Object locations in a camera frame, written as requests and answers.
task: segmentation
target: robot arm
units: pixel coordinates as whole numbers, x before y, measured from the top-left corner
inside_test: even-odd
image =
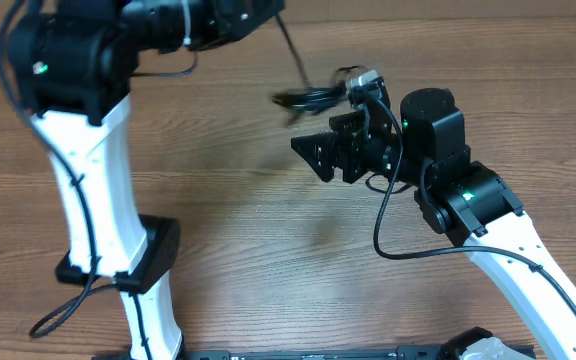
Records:
[[[292,147],[322,181],[331,181],[335,168],[348,183],[369,171],[391,181],[375,230],[377,252],[391,260],[467,254],[499,287],[549,358],[576,359],[576,288],[510,187],[470,161],[464,116],[452,94],[423,89],[406,96],[401,130],[376,72],[344,86],[357,111],[331,118],[331,132],[293,138]],[[401,136],[392,133],[393,126]],[[419,187],[415,201],[424,219],[435,232],[446,234],[454,248],[401,255],[379,248],[381,215],[397,180]]]
[[[464,243],[521,253],[544,267],[576,306],[576,288],[539,239],[525,213],[506,214],[486,225],[487,234],[472,234]],[[503,255],[467,253],[492,279],[541,345],[549,359],[576,359],[576,315],[543,276]]]
[[[42,1],[34,0],[6,41],[22,5],[15,2],[0,32],[0,78],[18,115],[51,151],[71,244],[57,279],[84,286],[61,308],[64,315],[40,329],[49,315],[30,335],[56,329],[104,276],[121,293],[133,340],[130,354],[115,359],[181,358],[169,283],[180,226],[137,213],[126,144],[130,78],[140,51],[196,52],[240,40],[277,15],[283,0],[61,0],[50,15],[39,14]],[[23,105],[5,77],[6,42]]]

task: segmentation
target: wire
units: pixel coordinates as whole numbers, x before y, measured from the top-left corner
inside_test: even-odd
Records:
[[[186,75],[190,75],[197,68],[197,64],[199,64],[199,55],[197,55],[197,52],[193,51],[192,55],[194,57],[194,60],[192,62],[192,65],[190,65],[190,67],[186,70],[171,73],[134,73],[131,75],[131,77],[180,78]]]
[[[572,313],[576,317],[576,305],[575,305],[575,303],[572,301],[572,299],[570,299],[570,297],[568,296],[566,291],[561,287],[561,285],[557,282],[557,280],[555,280],[552,277],[552,275],[550,275],[544,269],[544,267],[542,265],[539,265],[539,264],[535,263],[534,261],[528,259],[527,257],[519,255],[519,254],[514,253],[512,251],[488,247],[488,246],[462,246],[462,247],[442,248],[442,249],[427,250],[427,251],[420,251],[420,252],[406,253],[406,254],[388,254],[381,249],[381,247],[379,246],[379,229],[381,227],[381,221],[383,219],[384,212],[386,211],[386,207],[388,206],[388,200],[390,199],[390,195],[392,194],[392,190],[394,188],[395,183],[397,182],[397,177],[399,175],[399,168],[401,165],[401,158],[402,158],[401,154],[403,154],[403,149],[401,149],[401,147],[403,147],[403,145],[402,145],[403,144],[403,142],[402,142],[403,134],[401,132],[399,124],[397,124],[397,120],[395,119],[394,115],[392,114],[392,111],[390,111],[390,109],[388,109],[388,107],[386,107],[386,105],[383,102],[376,99],[374,96],[369,95],[369,98],[371,98],[372,101],[376,101],[379,104],[379,106],[381,106],[381,108],[384,111],[386,111],[386,113],[388,113],[390,121],[393,123],[393,125],[395,126],[395,130],[397,131],[397,136],[399,137],[399,144],[401,145],[400,150],[402,150],[399,153],[400,156],[399,156],[399,160],[397,162],[397,165],[395,167],[395,172],[394,172],[393,178],[390,182],[390,185],[388,186],[388,189],[386,190],[386,194],[384,195],[384,200],[381,204],[381,208],[379,209],[379,214],[377,215],[377,221],[375,222],[375,230],[373,233],[373,245],[374,245],[374,248],[375,248],[375,251],[377,252],[377,254],[379,254],[379,256],[381,256],[385,259],[388,259],[388,260],[410,260],[410,259],[421,259],[421,258],[446,255],[446,254],[485,252],[485,253],[503,255],[503,256],[506,256],[506,257],[509,257],[509,258],[512,258],[515,260],[519,260],[519,261],[523,262],[524,264],[528,265],[528,268],[530,269],[530,271],[539,273],[541,276],[543,276],[543,278],[546,281],[548,281],[548,283],[550,283],[550,285],[552,285],[552,287],[555,289],[555,291],[557,291],[559,296],[561,296],[561,298],[564,300],[566,305],[568,305],[568,307],[570,308],[570,310],[572,311]],[[425,199],[423,201],[427,201],[428,204],[432,205],[432,203],[428,199],[428,195],[427,194],[424,195],[424,193],[426,192],[426,188],[425,188],[425,183],[423,182],[424,177],[425,177],[425,171],[430,164],[431,164],[430,159],[428,159],[428,158],[424,159],[424,165],[422,165],[422,176],[420,178],[421,181],[420,181],[419,185],[420,185],[421,196],[422,196],[422,198],[425,197]]]
[[[51,313],[53,316],[42,319],[40,322],[37,323],[37,325],[33,326],[30,329],[30,332],[28,333],[28,335],[30,337],[40,338],[40,337],[46,336],[49,333],[53,332],[55,329],[57,329],[59,326],[61,326],[64,322],[66,322],[66,320],[68,320],[68,318],[70,318],[70,316],[72,316],[72,314],[79,308],[79,306],[84,301],[84,299],[90,294],[92,284],[96,278],[95,274],[97,273],[97,265],[99,263],[99,258],[97,257],[97,246],[96,246],[96,242],[95,242],[95,232],[94,232],[94,228],[93,228],[92,217],[90,215],[90,209],[88,207],[88,202],[86,201],[86,197],[85,197],[83,189],[81,187],[81,182],[84,179],[84,175],[77,176],[77,174],[75,173],[75,170],[72,168],[72,166],[70,165],[68,160],[66,160],[64,155],[61,154],[57,150],[55,145],[53,145],[39,131],[37,126],[33,123],[33,121],[30,119],[30,117],[26,113],[26,110],[23,108],[23,106],[21,105],[19,100],[17,100],[17,98],[16,98],[16,96],[12,90],[12,87],[10,86],[10,81],[8,80],[8,78],[6,76],[6,72],[5,72],[5,68],[4,68],[4,56],[6,53],[6,45],[7,45],[6,35],[8,33],[8,29],[10,28],[10,25],[11,25],[15,15],[17,14],[17,12],[19,12],[19,10],[21,9],[22,6],[23,6],[23,0],[16,0],[13,3],[13,5],[10,7],[8,12],[6,13],[4,20],[3,20],[1,27],[0,27],[0,83],[1,83],[1,87],[4,90],[4,94],[6,95],[6,97],[10,101],[10,103],[12,104],[12,107],[14,108],[15,112],[17,113],[17,115],[19,116],[21,121],[24,124],[26,124],[26,126],[30,127],[30,129],[32,130],[32,133],[37,137],[37,139],[39,139],[41,144],[46,149],[48,149],[48,151],[57,159],[57,161],[64,168],[64,171],[70,177],[71,186],[75,189],[75,192],[77,193],[77,197],[79,199],[79,203],[81,204],[81,211],[82,211],[83,216],[84,216],[84,221],[86,223],[86,231],[88,233],[88,244],[90,246],[90,273],[88,275],[88,281],[86,281],[86,284],[84,285],[84,289],[81,291],[81,294],[76,299],[74,299],[74,301],[71,300],[67,303],[68,306],[65,306],[66,304],[62,305],[59,308],[59,309],[61,309],[61,311],[59,311],[57,313],[55,313],[53,311]],[[52,317],[56,316],[57,314],[59,314],[61,312],[63,312],[63,315],[61,315],[57,320],[55,320],[55,322],[53,322],[51,325],[49,325],[45,329],[40,330],[40,327],[43,324],[45,324],[48,320],[50,320]]]
[[[107,290],[112,290],[112,289],[117,289],[117,287],[114,284],[108,284],[108,285],[103,285],[100,286],[98,288],[94,288],[92,290],[90,290],[90,292],[88,292],[87,296],[92,296],[95,294],[99,294],[100,292],[104,292]],[[55,310],[51,311],[48,315],[44,316],[41,320],[39,320],[32,328],[31,328],[31,332],[36,332],[40,327],[42,327],[45,323],[47,323],[48,321],[50,321],[50,319],[54,318],[55,316],[59,315],[60,313],[62,313],[63,311],[65,311],[68,307],[72,306],[72,304],[74,304],[77,299],[79,299],[79,296],[76,296],[70,300],[68,300],[68,302],[66,302],[65,304],[61,305],[60,307],[56,308]]]
[[[332,73],[332,78],[330,79],[330,84],[332,86],[336,86],[337,84],[339,84],[339,81],[345,81],[346,77],[348,77],[348,75],[350,73],[352,73],[354,70],[357,69],[364,69],[364,70],[368,70],[368,68],[364,65],[353,65],[353,66],[344,66],[344,67],[340,67],[337,70],[335,70],[334,73]],[[345,76],[345,78],[339,79],[339,74],[343,74]]]
[[[288,90],[275,94],[272,101],[297,115],[310,113],[319,115],[337,106],[346,95],[346,86],[342,83],[332,88],[309,88],[308,90]]]
[[[297,65],[297,70],[299,71],[299,76],[301,76],[301,81],[304,84],[306,89],[312,88],[312,83],[310,79],[308,79],[308,74],[306,74],[306,69],[304,68],[304,63],[301,61],[301,57],[295,49],[295,45],[292,43],[292,39],[290,38],[290,34],[288,33],[288,29],[286,28],[286,24],[281,19],[279,14],[275,15],[277,19],[277,24],[279,24],[279,28],[281,32],[284,34],[284,38],[286,39],[286,43],[288,43],[288,48],[290,48],[290,52],[292,53],[292,57],[295,59],[295,64]]]
[[[148,338],[146,337],[146,329],[144,328],[144,318],[141,313],[141,305],[139,305],[139,297],[137,294],[132,293],[130,296],[135,303],[135,311],[137,312],[137,324],[139,326],[139,336],[141,337],[141,346],[146,351],[146,358],[152,360],[152,354],[150,353],[150,346],[148,346]]]
[[[367,187],[369,190],[374,191],[374,192],[376,192],[376,193],[385,194],[385,193],[386,193],[386,190],[378,189],[378,188],[372,186],[372,184],[370,183],[370,180],[372,180],[372,178],[374,178],[375,176],[377,176],[377,174],[372,174],[372,175],[370,175],[370,176],[368,177],[368,179],[366,179],[366,182],[365,182],[366,187]],[[412,185],[406,184],[406,185],[400,187],[399,189],[395,190],[395,192],[393,192],[393,195],[394,195],[394,194],[401,194],[402,192],[410,189],[411,187],[412,187]]]

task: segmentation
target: wood grain surface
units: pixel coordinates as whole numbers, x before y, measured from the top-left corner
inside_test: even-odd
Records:
[[[339,66],[365,64],[384,74],[394,104],[418,88],[450,88],[474,158],[513,187],[576,284],[576,19],[291,31],[315,83]],[[145,54],[142,68],[190,61]],[[272,26],[201,54],[192,76],[133,82],[134,190],[141,212],[182,221],[171,282],[189,348],[378,348],[442,342],[475,325],[510,344],[534,343],[464,256],[377,257],[380,195],[360,183],[320,182],[289,146],[347,109],[286,128],[269,97],[298,85]],[[37,319],[78,293],[53,275],[68,249],[65,225],[45,153],[0,91],[0,359],[89,359],[130,344],[115,293],[88,299],[48,338],[28,339]],[[424,223],[411,192],[391,200],[382,234],[391,252],[449,245]]]
[[[285,0],[290,23],[576,16],[576,0]],[[0,24],[13,0],[0,0]],[[53,12],[54,1],[44,10]]]

